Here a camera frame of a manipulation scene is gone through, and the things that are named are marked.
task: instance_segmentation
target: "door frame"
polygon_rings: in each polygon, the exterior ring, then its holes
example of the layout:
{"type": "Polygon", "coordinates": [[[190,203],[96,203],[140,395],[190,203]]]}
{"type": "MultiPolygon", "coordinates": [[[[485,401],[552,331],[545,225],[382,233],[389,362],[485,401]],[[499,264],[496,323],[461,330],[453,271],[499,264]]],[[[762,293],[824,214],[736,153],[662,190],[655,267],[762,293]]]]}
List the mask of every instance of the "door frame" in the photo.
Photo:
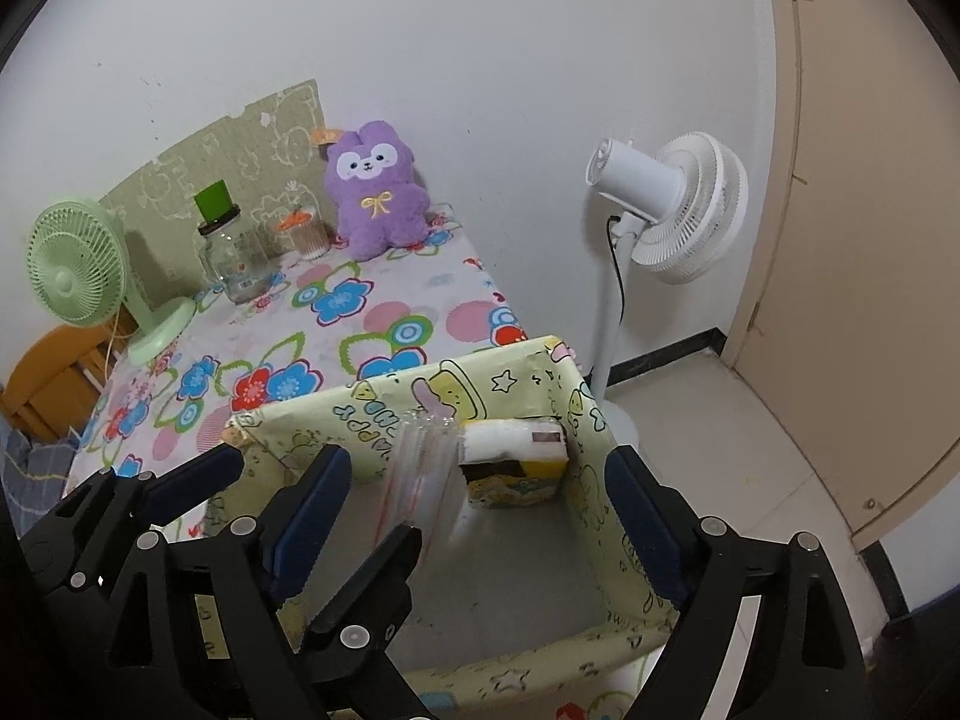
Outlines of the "door frame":
{"type": "MultiPolygon", "coordinates": [[[[736,369],[736,361],[747,341],[747,333],[760,306],[760,300],[773,269],[776,246],[784,227],[786,208],[790,199],[800,132],[800,104],[802,100],[802,43],[800,42],[800,14],[798,0],[771,0],[774,16],[774,41],[776,47],[776,108],[774,114],[774,142],[770,158],[770,175],[767,180],[766,199],[760,215],[760,229],[754,245],[750,269],[733,317],[727,343],[721,360],[736,369]]],[[[915,10],[919,1],[908,0],[915,10]]],[[[925,25],[931,20],[920,13],[925,25]]],[[[960,55],[944,50],[947,60],[958,71],[960,79],[960,55]]],[[[939,493],[950,480],[960,473],[960,440],[947,450],[925,476],[896,499],[887,509],[853,533],[853,547],[863,550],[894,528],[906,522],[911,515],[939,493]]]]}
{"type": "Polygon", "coordinates": [[[747,332],[760,306],[773,269],[776,245],[784,227],[786,206],[793,187],[793,166],[797,157],[800,132],[800,14],[797,0],[770,0],[774,11],[774,46],[776,52],[776,105],[774,109],[774,143],[770,155],[770,173],[766,197],[760,213],[760,229],[750,258],[747,279],[740,293],[733,323],[727,333],[720,359],[735,367],[747,332]]]}

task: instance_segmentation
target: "green lid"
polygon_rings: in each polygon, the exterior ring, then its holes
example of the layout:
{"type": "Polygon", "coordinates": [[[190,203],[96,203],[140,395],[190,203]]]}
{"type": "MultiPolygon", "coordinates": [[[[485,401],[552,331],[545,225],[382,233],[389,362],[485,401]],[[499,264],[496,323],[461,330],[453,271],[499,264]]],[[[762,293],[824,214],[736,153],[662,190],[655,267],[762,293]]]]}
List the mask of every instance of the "green lid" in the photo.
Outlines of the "green lid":
{"type": "Polygon", "coordinates": [[[222,180],[200,191],[194,197],[194,201],[200,209],[200,213],[203,214],[203,219],[208,223],[218,220],[233,208],[233,200],[230,199],[229,189],[222,180]]]}

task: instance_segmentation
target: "beige door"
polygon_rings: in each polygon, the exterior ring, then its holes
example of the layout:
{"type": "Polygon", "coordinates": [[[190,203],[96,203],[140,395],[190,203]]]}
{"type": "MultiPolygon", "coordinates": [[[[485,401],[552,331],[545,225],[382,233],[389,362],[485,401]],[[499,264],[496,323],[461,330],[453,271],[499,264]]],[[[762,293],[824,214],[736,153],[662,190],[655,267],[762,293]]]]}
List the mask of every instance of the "beige door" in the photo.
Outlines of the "beige door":
{"type": "Polygon", "coordinates": [[[795,9],[794,180],[736,369],[863,533],[960,437],[960,84],[906,0],[795,9]]]}

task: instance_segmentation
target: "table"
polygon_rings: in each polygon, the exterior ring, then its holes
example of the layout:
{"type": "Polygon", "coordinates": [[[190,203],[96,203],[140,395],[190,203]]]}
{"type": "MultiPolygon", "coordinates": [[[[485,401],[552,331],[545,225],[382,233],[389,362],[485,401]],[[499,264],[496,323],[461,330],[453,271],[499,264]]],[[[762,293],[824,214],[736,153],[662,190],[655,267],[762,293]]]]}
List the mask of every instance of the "table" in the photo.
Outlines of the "table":
{"type": "MultiPolygon", "coordinates": [[[[229,415],[391,370],[525,340],[448,205],[428,213],[423,244],[365,263],[346,242],[314,261],[277,263],[270,290],[242,306],[222,287],[149,365],[110,372],[66,490],[104,466],[165,473],[217,445],[229,415]]],[[[163,529],[196,538],[203,506],[163,529]]]]}

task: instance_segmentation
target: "wooden chair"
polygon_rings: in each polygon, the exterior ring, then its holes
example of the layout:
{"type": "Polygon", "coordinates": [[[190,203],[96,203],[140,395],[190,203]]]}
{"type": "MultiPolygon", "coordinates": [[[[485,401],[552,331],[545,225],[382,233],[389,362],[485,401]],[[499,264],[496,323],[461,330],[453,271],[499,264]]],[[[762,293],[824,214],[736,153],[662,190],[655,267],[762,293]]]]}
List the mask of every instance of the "wooden chair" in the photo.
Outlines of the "wooden chair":
{"type": "MultiPolygon", "coordinates": [[[[119,354],[136,330],[121,310],[112,349],[119,354]]],[[[99,327],[58,327],[30,347],[0,394],[0,413],[27,435],[54,442],[83,428],[106,384],[113,320],[99,327]]]]}

